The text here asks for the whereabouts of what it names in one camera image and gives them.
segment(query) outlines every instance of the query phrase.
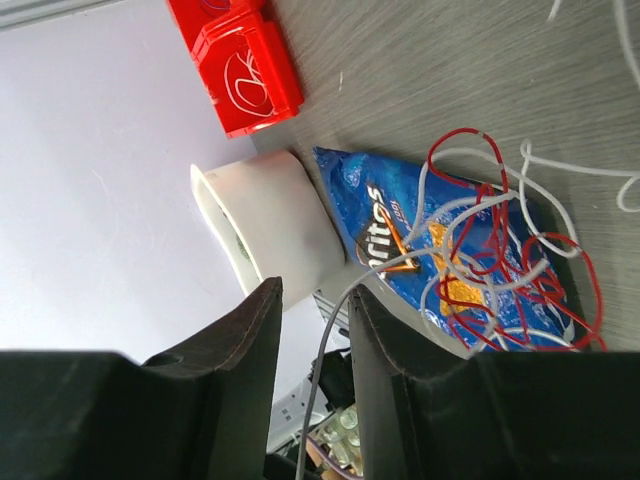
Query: white backdrop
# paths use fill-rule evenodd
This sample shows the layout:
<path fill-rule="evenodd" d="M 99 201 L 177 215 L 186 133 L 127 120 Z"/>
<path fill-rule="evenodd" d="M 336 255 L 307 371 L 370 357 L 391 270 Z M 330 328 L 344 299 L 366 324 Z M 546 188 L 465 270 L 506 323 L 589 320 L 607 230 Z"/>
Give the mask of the white backdrop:
<path fill-rule="evenodd" d="M 0 58 L 0 348 L 143 361 L 235 307 L 189 165 L 255 150 L 225 138 L 164 2 L 0 33 Z M 276 398 L 322 327 L 311 300 L 286 315 Z"/>

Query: blue chip bag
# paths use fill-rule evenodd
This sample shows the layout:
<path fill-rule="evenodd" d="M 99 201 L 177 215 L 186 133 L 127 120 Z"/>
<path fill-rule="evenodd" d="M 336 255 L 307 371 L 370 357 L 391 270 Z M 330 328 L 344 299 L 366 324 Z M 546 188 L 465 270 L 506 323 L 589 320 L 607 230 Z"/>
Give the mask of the blue chip bag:
<path fill-rule="evenodd" d="M 314 154 L 350 258 L 369 269 L 401 255 L 399 244 L 411 231 L 416 216 L 421 167 L 379 155 L 347 153 L 319 147 L 314 148 Z M 451 200 L 475 195 L 476 191 L 472 188 L 460 187 L 428 174 L 423 216 L 427 218 Z M 442 245 L 448 225 L 467 208 L 469 207 L 460 207 L 441 215 L 429 225 L 428 230 L 412 242 L 411 249 Z M 511 265 L 522 270 L 521 249 L 531 234 L 522 216 L 519 202 L 510 201 L 508 213 L 509 245 L 505 258 Z M 456 227 L 456 238 L 460 235 L 464 223 Z M 484 244 L 492 228 L 491 210 L 480 212 L 460 251 L 470 256 L 486 251 Z M 539 248 L 532 249 L 532 260 L 538 260 L 543 256 L 544 253 Z M 484 268 L 489 268 L 495 259 L 481 258 L 478 262 Z M 444 268 L 445 264 L 441 258 L 425 255 L 387 270 L 379 274 L 379 277 L 418 310 L 420 297 L 427 282 L 434 275 L 441 275 L 440 272 L 444 271 Z M 491 278 L 496 285 L 507 283 L 499 272 L 491 274 Z M 518 275 L 514 273 L 512 280 L 517 278 Z M 491 306 L 489 295 L 480 289 L 462 282 L 451 283 L 449 288 L 449 295 L 453 299 Z M 499 324 L 513 337 L 523 340 L 522 321 L 514 293 L 497 292 L 497 297 Z M 552 305 L 537 303 L 522 296 L 519 298 L 529 328 L 529 341 L 533 346 L 558 347 L 564 345 L 562 340 L 573 340 L 573 323 L 569 317 Z M 458 335 L 468 345 L 473 346 L 478 341 L 476 335 L 457 322 L 450 326 L 448 320 L 454 308 L 456 313 L 486 322 L 486 314 L 480 309 L 449 305 L 437 296 L 433 288 L 427 295 L 424 314 L 429 321 L 449 335 L 453 336 L 452 328 L 456 328 Z M 480 332 L 484 331 L 482 326 L 475 328 Z M 504 337 L 503 341 L 508 350 L 524 349 Z"/>

